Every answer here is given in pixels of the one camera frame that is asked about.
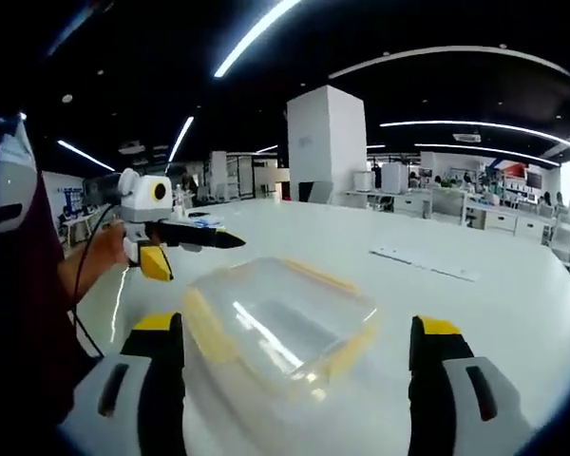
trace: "clear plastic container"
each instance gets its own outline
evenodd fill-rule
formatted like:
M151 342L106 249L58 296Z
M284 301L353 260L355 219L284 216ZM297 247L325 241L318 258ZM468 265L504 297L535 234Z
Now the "clear plastic container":
M208 423L232 413L232 426L271 455L292 454L300 427L283 426L286 415L308 419L377 331L375 307L352 285L276 258L197 280L183 316L186 394ZM222 410L203 400L208 390Z

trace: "person's arm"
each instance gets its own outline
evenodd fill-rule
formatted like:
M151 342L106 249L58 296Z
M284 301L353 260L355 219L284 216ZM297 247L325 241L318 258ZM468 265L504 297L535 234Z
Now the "person's arm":
M126 264L128 262L124 254L123 237L124 227L121 223L112 225L95 235L86 254L75 299L76 275L86 243L77 246L66 259L59 263L57 267L58 276L67 297L72 303L78 302L90 290L97 279L114 264Z

